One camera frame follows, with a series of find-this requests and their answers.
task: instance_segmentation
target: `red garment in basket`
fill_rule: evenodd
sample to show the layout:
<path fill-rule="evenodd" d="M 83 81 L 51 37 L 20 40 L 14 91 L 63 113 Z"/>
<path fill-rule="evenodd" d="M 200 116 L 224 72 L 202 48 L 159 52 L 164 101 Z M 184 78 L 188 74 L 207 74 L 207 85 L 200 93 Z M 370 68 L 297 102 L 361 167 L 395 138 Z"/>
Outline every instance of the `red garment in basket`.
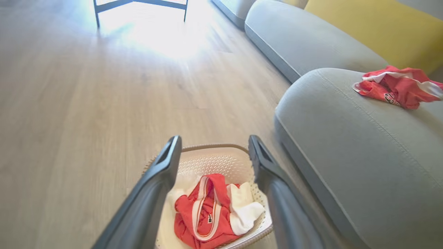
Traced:
<path fill-rule="evenodd" d="M 406 109 L 417 109 L 420 102 L 443 99 L 443 84 L 430 80 L 421 69 L 394 66 L 369 72 L 363 81 L 355 83 L 353 89 L 359 94 L 399 105 Z"/>
<path fill-rule="evenodd" d="M 229 222 L 230 203 L 225 177 L 203 176 L 189 196 L 175 202 L 175 234 L 195 249 L 212 249 L 240 238 Z"/>

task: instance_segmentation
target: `basket rim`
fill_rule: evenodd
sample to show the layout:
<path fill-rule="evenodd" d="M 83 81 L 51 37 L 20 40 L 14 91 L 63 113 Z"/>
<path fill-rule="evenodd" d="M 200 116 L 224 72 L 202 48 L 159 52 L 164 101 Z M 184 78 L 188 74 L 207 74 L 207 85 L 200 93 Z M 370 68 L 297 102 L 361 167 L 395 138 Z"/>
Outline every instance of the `basket rim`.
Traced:
<path fill-rule="evenodd" d="M 196 151 L 196 150 L 202 150 L 202 149 L 213 149 L 213 148 L 236 148 L 236 149 L 242 150 L 243 152 L 245 152 L 246 154 L 249 155 L 249 150 L 246 147 L 238 145 L 238 144 L 231 144 L 231 143 L 191 145 L 191 146 L 186 146 L 186 147 L 182 148 L 182 152 L 190 152 L 190 151 Z M 143 168 L 142 175 L 144 175 L 145 172 L 150 168 L 150 166 L 155 161 L 157 156 L 158 155 L 154 156 L 151 160 L 148 161 L 148 163 Z M 268 236 L 273 231 L 274 231 L 274 226 L 271 223 L 271 225 L 269 227 L 267 227 L 265 230 L 257 233 L 252 238 L 250 238 L 250 239 L 248 239 L 246 241 L 243 241 L 240 244 L 237 244 L 235 246 L 229 247 L 229 249 L 240 249 L 240 248 L 244 248 L 246 246 L 255 244 L 259 240 L 261 240 L 264 237 Z"/>

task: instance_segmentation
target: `white garment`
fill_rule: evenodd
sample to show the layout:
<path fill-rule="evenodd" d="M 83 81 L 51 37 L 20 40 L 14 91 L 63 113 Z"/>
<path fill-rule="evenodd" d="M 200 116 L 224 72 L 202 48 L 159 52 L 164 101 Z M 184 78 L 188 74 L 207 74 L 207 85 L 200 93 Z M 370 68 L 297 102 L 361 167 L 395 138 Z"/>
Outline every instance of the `white garment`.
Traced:
<path fill-rule="evenodd" d="M 251 185 L 246 182 L 237 188 L 234 184 L 226 186 L 231 199 L 229 222 L 235 235 L 243 235 L 254 227 L 254 221 L 264 212 L 264 207 L 254 202 Z"/>

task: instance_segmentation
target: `plastic basket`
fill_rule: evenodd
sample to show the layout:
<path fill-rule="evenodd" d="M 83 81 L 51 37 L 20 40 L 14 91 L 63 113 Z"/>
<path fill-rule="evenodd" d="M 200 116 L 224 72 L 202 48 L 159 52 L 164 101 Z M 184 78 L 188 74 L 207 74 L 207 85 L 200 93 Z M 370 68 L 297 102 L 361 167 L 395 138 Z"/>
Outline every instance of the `plastic basket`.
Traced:
<path fill-rule="evenodd" d="M 155 158 L 149 162 L 145 171 L 154 160 Z M 173 189 L 188 189 L 191 187 L 190 184 L 194 184 L 195 179 L 199 176 L 215 173 L 223 174 L 226 184 L 249 182 L 254 201 L 259 202 L 265 208 L 265 212 L 255 221 L 254 227 L 248 233 L 236 241 L 217 248 L 244 248 L 271 233 L 273 228 L 268 200 L 266 195 L 254 183 L 255 175 L 252 162 L 249 160 L 249 152 L 242 146 L 236 144 L 205 144 L 183 148 Z M 174 233 L 174 203 L 175 199 L 168 194 L 163 206 L 155 242 L 157 249 L 190 248 L 178 239 Z"/>

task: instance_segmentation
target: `red and white garment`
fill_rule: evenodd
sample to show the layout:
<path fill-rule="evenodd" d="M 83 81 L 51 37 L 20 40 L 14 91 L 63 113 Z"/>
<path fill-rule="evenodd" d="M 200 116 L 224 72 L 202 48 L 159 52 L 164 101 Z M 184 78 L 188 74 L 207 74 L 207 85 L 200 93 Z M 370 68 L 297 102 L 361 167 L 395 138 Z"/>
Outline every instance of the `red and white garment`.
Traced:
<path fill-rule="evenodd" d="M 249 183 L 226 185 L 223 175 L 211 174 L 180 196 L 175 210 L 176 236 L 192 248 L 212 249 L 248 232 L 264 207 L 253 202 Z"/>
<path fill-rule="evenodd" d="M 394 66 L 369 72 L 363 81 L 355 83 L 353 89 L 359 94 L 398 105 L 406 109 L 417 109 L 420 102 L 443 99 L 443 84 L 430 80 L 421 69 Z"/>

